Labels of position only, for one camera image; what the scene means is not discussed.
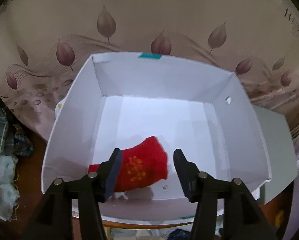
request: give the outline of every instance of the open container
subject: open container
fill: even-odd
[[[88,58],[65,98],[44,157],[42,192],[55,178],[80,179],[114,148],[149,136],[168,154],[168,179],[100,203],[103,219],[193,221],[196,203],[185,198],[173,165],[177,148],[200,171],[222,180],[239,177],[250,191],[271,179],[259,121],[235,73],[183,58],[110,52]]]

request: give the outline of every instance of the red sock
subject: red sock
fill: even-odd
[[[155,136],[146,138],[133,148],[122,150],[123,162],[114,192],[148,187],[160,179],[167,179],[168,156]],[[88,172],[99,164],[91,164]]]

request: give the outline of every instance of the teal sticker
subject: teal sticker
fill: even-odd
[[[139,55],[139,58],[152,58],[152,59],[160,59],[162,57],[161,54],[152,54],[152,53],[143,53]]]
[[[191,217],[181,217],[181,219],[187,219],[187,218],[193,218],[194,216]]]

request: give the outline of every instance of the brown floor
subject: brown floor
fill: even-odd
[[[31,141],[34,144],[34,153],[30,158],[20,157],[16,169],[19,173],[19,179],[16,185],[19,188],[20,198],[18,199],[19,208],[17,209],[17,220],[12,222],[1,223],[1,227],[8,228],[13,236],[19,235],[25,228],[25,225],[42,197],[41,193],[41,168],[43,163],[46,143],[35,134],[31,134]],[[281,209],[290,204],[290,194],[282,193],[269,202],[262,205],[261,209],[271,225],[275,224],[275,217]],[[107,223],[111,227],[130,228],[127,225],[115,225]],[[73,220],[75,239],[79,237],[79,221]]]

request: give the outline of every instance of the red cloth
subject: red cloth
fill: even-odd
[[[122,150],[123,161],[114,192],[148,187],[160,179],[167,179],[168,156],[155,136],[139,145]],[[91,164],[88,172],[96,171],[99,164]]]

